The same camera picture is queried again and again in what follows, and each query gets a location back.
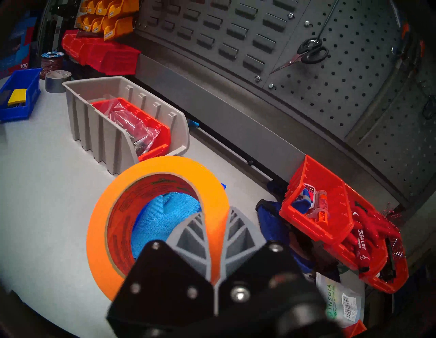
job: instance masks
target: duct tape roll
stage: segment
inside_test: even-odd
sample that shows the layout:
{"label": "duct tape roll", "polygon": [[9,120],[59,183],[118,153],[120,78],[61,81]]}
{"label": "duct tape roll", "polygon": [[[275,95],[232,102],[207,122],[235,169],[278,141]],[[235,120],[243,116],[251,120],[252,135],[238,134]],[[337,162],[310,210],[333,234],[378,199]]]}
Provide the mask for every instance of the duct tape roll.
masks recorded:
{"label": "duct tape roll", "polygon": [[45,90],[49,93],[65,93],[62,83],[71,81],[71,73],[66,70],[53,70],[45,74]]}

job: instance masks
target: blue microfiber cloth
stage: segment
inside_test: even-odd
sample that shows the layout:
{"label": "blue microfiber cloth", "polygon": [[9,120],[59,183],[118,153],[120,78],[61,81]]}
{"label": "blue microfiber cloth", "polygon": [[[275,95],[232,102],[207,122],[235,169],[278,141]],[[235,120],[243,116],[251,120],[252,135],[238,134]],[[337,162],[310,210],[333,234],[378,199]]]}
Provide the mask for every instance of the blue microfiber cloth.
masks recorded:
{"label": "blue microfiber cloth", "polygon": [[152,199],[141,210],[133,226],[130,245],[134,259],[149,241],[166,241],[177,224],[199,211],[200,202],[187,194],[170,192]]}

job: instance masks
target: blue box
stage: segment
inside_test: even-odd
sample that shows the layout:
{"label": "blue box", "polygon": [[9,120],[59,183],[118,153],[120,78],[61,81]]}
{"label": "blue box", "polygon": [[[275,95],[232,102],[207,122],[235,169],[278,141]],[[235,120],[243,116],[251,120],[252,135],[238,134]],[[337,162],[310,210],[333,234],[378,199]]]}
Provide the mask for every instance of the blue box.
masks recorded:
{"label": "blue box", "polygon": [[[42,68],[16,70],[0,89],[0,122],[28,119],[38,99],[39,73]],[[14,89],[26,89],[26,103],[22,107],[8,108],[7,102]]]}

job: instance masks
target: tape roll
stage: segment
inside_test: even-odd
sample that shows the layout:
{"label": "tape roll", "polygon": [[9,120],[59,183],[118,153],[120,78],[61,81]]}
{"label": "tape roll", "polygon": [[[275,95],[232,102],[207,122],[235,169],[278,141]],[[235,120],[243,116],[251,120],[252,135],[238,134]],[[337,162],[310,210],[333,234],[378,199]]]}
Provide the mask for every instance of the tape roll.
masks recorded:
{"label": "tape roll", "polygon": [[211,256],[211,281],[220,260],[229,211],[220,181],[204,166],[179,156],[151,158],[120,174],[103,192],[89,221],[88,263],[95,282],[113,300],[134,264],[130,238],[136,217],[156,196],[182,192],[196,198],[204,214]]}
{"label": "tape roll", "polygon": [[49,93],[65,93],[62,83],[71,81],[71,73],[66,70],[53,70],[45,74],[45,90]]}

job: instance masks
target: black scissor handle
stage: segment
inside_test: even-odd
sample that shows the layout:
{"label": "black scissor handle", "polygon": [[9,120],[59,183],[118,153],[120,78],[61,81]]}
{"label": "black scissor handle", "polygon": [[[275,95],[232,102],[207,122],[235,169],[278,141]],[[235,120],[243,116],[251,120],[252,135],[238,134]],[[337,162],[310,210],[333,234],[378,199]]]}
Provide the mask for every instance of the black scissor handle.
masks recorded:
{"label": "black scissor handle", "polygon": [[311,49],[321,46],[322,44],[322,40],[307,39],[298,47],[297,54],[304,54]]}
{"label": "black scissor handle", "polygon": [[318,63],[323,61],[327,55],[328,49],[324,46],[319,46],[304,54],[301,58],[301,62],[306,64]]}

